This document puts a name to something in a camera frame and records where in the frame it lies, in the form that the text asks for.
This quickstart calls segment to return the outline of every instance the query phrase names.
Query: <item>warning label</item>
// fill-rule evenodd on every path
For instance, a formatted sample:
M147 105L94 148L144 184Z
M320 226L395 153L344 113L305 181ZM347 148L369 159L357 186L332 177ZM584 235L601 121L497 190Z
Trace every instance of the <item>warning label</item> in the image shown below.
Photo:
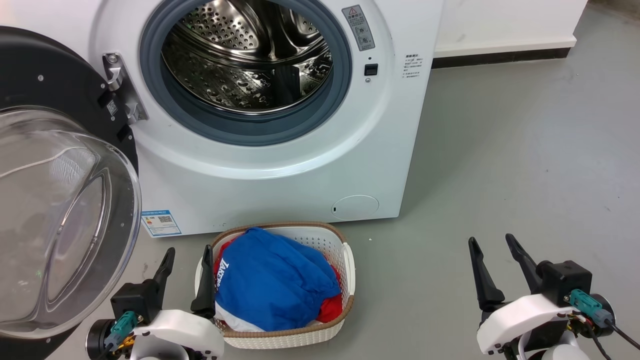
M349 22L353 36L355 36L356 43L358 43L358 49L360 51L364 51L376 47L376 44L373 41L373 36L371 35L369 23L367 22L367 18L364 16L360 5L344 8L342 9L342 13L344 14L344 17L347 18L347 22Z
M417 78L422 72L422 63L424 58L420 54L409 54L404 56L404 67L402 69L402 78Z
M182 234L169 210L142 211L142 222L153 238Z

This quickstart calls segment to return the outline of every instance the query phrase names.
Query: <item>qr code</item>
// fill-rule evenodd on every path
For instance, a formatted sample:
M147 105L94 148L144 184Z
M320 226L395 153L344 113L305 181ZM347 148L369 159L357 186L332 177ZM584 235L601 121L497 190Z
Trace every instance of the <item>qr code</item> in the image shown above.
M107 104L107 110L109 110L109 113L113 116L113 114L118 111L118 106L116 106L116 103L111 100L109 104Z

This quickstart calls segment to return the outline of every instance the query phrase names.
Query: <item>blue garment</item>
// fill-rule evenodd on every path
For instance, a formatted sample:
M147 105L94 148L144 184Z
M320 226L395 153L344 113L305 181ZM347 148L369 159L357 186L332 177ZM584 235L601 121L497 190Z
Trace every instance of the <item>blue garment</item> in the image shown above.
M222 254L216 302L265 331L306 326L340 293L321 252L252 227Z

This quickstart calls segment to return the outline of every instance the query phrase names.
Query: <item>white plastic basket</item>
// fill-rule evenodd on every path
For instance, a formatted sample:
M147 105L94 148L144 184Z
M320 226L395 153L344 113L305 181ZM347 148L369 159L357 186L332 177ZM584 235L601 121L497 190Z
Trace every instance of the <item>white plastic basket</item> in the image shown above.
M225 341L237 348L267 349L301 347L327 341L334 337L344 324L345 317L353 306L356 289L356 270L353 262L351 247L344 236L335 227L321 222L288 222L279 224L254 225L270 233L286 236L301 244L320 250L329 263L340 273L340 287L342 288L342 314L335 320L321 325L314 325L300 329L269 332L237 332L216 321L216 325L223 331ZM225 231L213 241L213 258L217 259L220 247L251 226L237 227ZM195 276L195 292L198 293L201 261L198 262Z

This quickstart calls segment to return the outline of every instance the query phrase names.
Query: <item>concrete floor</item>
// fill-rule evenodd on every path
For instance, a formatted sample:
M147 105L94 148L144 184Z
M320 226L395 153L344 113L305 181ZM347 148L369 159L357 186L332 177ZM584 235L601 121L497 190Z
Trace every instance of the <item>concrete floor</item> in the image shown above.
M355 306L333 340L247 351L245 359L485 359L467 238L480 242L508 300L528 294L504 234L536 261L572 259L594 274L618 324L640 339L640 26L588 8L566 60L434 70L402 214L338 224L355 254ZM177 250L165 308L187 309L194 266L212 235L140 232L122 282L151 277ZM103 304L51 359L84 359ZM614 359L638 353L617 336ZM580 344L601 359L589 340Z

